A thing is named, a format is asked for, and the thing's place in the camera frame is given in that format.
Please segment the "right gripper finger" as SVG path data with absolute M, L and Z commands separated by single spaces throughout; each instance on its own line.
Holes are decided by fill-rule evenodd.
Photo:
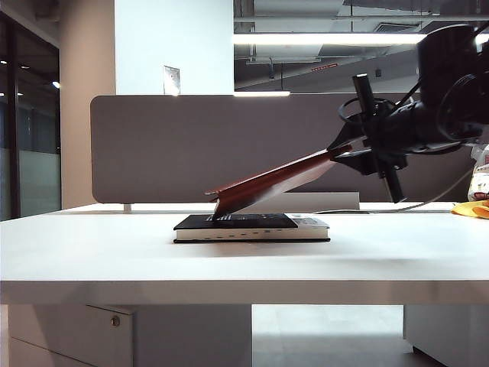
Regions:
M 335 156 L 332 161 L 344 164 L 364 176 L 379 174 L 379 159 L 377 153 L 370 148 L 361 151 L 345 152 Z
M 353 141 L 364 137 L 362 125 L 344 124 L 337 138 L 328 146 L 328 150 L 334 150 L 345 145 L 349 145 Z

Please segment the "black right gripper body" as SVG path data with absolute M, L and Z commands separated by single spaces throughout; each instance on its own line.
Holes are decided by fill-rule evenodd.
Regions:
M 361 111 L 351 119 L 355 125 L 362 125 L 364 149 L 370 148 L 377 153 L 377 175 L 386 184 L 391 201 L 399 203 L 405 200 L 405 196 L 397 171 L 407 166 L 406 156 L 416 144 L 410 117 L 402 116 L 403 111 L 395 110 L 387 100 L 376 100 L 367 75 L 358 74 L 352 80 Z

